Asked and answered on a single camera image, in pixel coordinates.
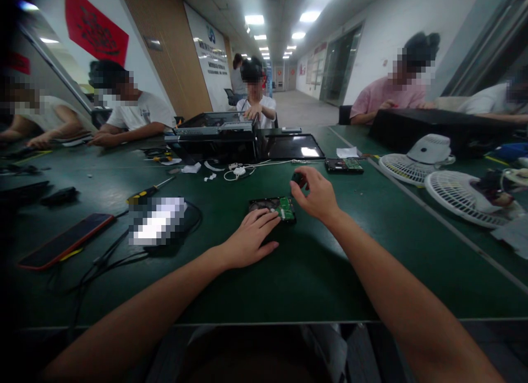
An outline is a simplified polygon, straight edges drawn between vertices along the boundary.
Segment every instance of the person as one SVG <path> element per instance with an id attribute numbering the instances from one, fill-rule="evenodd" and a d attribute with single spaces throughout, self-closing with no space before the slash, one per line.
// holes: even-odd
<path id="1" fill-rule="evenodd" d="M 371 125 L 378 110 L 391 108 L 423 108 L 425 85 L 415 80 L 431 65 L 439 49 L 440 35 L 419 32 L 403 48 L 394 64 L 394 72 L 365 87 L 350 111 L 350 124 Z"/>
<path id="2" fill-rule="evenodd" d="M 276 119 L 277 103 L 273 98 L 262 94 L 263 67 L 260 60 L 253 56 L 251 60 L 244 60 L 240 68 L 243 81 L 247 84 L 247 98 L 241 99 L 236 110 L 244 111 L 244 118 L 260 120 L 261 128 L 272 128 Z"/>
<path id="3" fill-rule="evenodd" d="M 90 85 L 108 91 L 120 104 L 88 145 L 117 146 L 163 134 L 176 126 L 169 106 L 154 94 L 139 90 L 131 73 L 116 62 L 93 61 Z"/>
<path id="4" fill-rule="evenodd" d="M 417 380 L 503 382 L 447 307 L 339 208 L 332 184 L 313 167 L 299 167 L 295 172 L 302 180 L 299 185 L 290 182 L 293 197 L 339 242 Z M 307 196 L 301 190 L 304 185 L 309 188 Z M 277 242 L 262 245 L 279 221 L 276 211 L 250 212 L 223 244 L 150 285 L 90 327 L 48 364 L 43 379 L 107 381 L 120 377 L 156 345 L 215 278 L 280 252 Z M 178 381 L 328 381 L 308 379 L 310 362 L 289 364 L 292 358 L 298 360 L 297 352 L 288 353 L 292 358 L 269 354 L 274 348 L 266 337 L 265 342 L 245 338 L 256 348 L 261 345 L 260 352 L 222 352 L 231 347 L 231 339 L 224 337 L 220 345 L 209 342 L 201 353 L 195 352 L 198 358 L 202 356 L 202 363 L 195 362 L 187 379 Z"/>
<path id="5" fill-rule="evenodd" d="M 528 65 L 506 82 L 469 98 L 458 112 L 512 123 L 528 123 Z"/>
<path id="6" fill-rule="evenodd" d="M 27 146 L 43 150 L 49 149 L 53 141 L 90 136 L 96 131 L 84 115 L 57 97 L 40 95 L 38 90 L 22 84 L 12 84 L 7 93 L 14 115 L 11 125 L 0 133 L 0 142 L 13 143 L 41 130 L 43 133 L 31 138 Z"/>
<path id="7" fill-rule="evenodd" d="M 233 94 L 235 95 L 235 102 L 239 102 L 241 99 L 248 96 L 248 87 L 242 81 L 242 76 L 240 75 L 241 66 L 242 55 L 237 53 L 235 54 L 235 59 L 233 60 L 233 70 L 231 71 L 231 87 L 233 88 Z"/>

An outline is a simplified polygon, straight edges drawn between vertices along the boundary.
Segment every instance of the circuit board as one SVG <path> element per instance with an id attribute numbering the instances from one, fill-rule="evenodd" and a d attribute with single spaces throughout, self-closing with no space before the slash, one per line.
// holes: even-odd
<path id="1" fill-rule="evenodd" d="M 363 174 L 363 167 L 353 158 L 326 159 L 324 163 L 328 172 Z"/>
<path id="2" fill-rule="evenodd" d="M 292 200 L 288 197 L 257 199 L 249 202 L 249 211 L 267 208 L 271 212 L 278 211 L 281 222 L 296 223 Z"/>

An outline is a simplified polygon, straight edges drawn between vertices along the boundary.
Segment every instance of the screwdriver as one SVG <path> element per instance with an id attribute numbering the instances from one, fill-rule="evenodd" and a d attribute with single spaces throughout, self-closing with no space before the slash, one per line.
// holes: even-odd
<path id="1" fill-rule="evenodd" d="M 149 196 L 152 196 L 154 193 L 158 192 L 158 190 L 160 189 L 160 187 L 162 185 L 165 185 L 167 182 L 169 182 L 170 180 L 176 178 L 176 176 L 174 177 L 170 177 L 169 179 L 167 180 L 164 180 L 161 184 L 159 185 L 154 185 L 150 188 L 147 188 L 145 190 L 142 190 L 141 192 L 139 192 L 138 194 L 135 194 L 134 196 L 131 196 L 128 198 L 128 200 L 126 201 L 127 204 L 138 204 L 138 200 L 143 198 L 143 197 L 149 197 Z"/>
<path id="2" fill-rule="evenodd" d="M 158 162 L 167 162 L 167 161 L 172 161 L 172 156 L 158 156 L 158 157 L 155 157 L 155 158 L 152 158 L 152 159 L 145 159 L 145 160 L 158 161 Z"/>

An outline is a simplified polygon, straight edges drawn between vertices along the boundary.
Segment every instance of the hallway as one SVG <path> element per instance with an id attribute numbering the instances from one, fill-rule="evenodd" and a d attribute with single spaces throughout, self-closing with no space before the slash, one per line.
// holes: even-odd
<path id="1" fill-rule="evenodd" d="M 293 91 L 274 92 L 279 127 L 337 124 L 339 108 Z"/>

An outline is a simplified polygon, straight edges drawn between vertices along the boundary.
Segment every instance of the blue object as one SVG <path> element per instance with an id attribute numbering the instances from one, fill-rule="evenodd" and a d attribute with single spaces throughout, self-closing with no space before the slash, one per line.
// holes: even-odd
<path id="1" fill-rule="evenodd" d="M 493 156 L 506 161 L 515 161 L 519 157 L 528 157 L 528 143 L 504 144 L 493 152 Z"/>

